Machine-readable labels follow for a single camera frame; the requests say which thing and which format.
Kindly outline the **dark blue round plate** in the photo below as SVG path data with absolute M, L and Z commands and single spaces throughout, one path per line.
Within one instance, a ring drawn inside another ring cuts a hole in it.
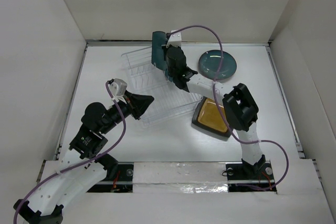
M 222 81 L 232 77 L 237 70 L 237 63 L 234 57 L 220 50 L 208 50 L 198 60 L 198 71 L 204 77 Z

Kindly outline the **teal square plate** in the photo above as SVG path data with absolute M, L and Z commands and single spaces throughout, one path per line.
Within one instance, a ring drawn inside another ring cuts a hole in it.
M 152 33 L 152 57 L 151 63 L 156 68 L 165 71 L 165 49 L 166 49 L 167 36 L 163 31 L 154 31 Z

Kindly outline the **teal scalloped plate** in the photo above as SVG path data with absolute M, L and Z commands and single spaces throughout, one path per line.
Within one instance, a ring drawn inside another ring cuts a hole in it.
M 173 82 L 173 77 L 170 75 L 168 68 L 164 70 L 164 75 L 167 81 Z

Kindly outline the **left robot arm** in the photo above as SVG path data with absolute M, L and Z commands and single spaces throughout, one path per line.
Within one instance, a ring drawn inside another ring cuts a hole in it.
M 126 125 L 128 116 L 138 120 L 154 97 L 128 91 L 121 96 L 110 95 L 113 105 L 109 109 L 100 102 L 86 107 L 79 131 L 69 143 L 55 172 L 14 204 L 14 223 L 19 217 L 24 223 L 62 223 L 64 210 L 74 199 L 97 182 L 115 178 L 118 161 L 109 152 L 121 142 L 126 129 L 112 146 L 103 151 L 108 142 L 105 135 L 119 123 Z

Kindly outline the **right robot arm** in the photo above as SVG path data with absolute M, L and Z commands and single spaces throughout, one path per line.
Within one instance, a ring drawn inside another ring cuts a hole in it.
M 163 50 L 167 74 L 181 90 L 200 94 L 223 106 L 225 122 L 235 130 L 241 144 L 243 174 L 255 178 L 261 173 L 265 156 L 257 135 L 257 113 L 259 108 L 246 85 L 240 83 L 231 92 L 225 84 L 212 81 L 187 66 L 186 56 L 180 47 Z

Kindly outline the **clear white dish rack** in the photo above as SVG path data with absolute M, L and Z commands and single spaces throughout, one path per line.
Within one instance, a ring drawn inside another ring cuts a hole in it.
M 141 116 L 143 127 L 190 113 L 202 99 L 199 94 L 178 89 L 167 80 L 163 71 L 151 63 L 151 47 L 145 47 L 121 55 L 123 68 L 128 76 L 128 90 L 135 94 L 154 97 L 146 112 Z

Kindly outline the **metal rail bar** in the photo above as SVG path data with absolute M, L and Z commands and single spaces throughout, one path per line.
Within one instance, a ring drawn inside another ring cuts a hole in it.
M 145 184 L 145 185 L 150 185 L 150 184 L 162 184 L 162 185 L 168 185 L 168 184 L 274 184 L 275 181 L 273 179 L 267 180 L 267 179 L 261 179 L 261 180 L 228 180 L 227 177 L 220 177 L 219 180 L 215 181 L 209 181 L 209 180 L 172 180 L 172 181 L 148 181 L 148 182 L 138 182 L 135 180 L 120 180 L 118 179 L 116 182 L 114 180 L 111 181 L 101 181 L 98 182 L 98 185 L 133 185 L 133 184 Z

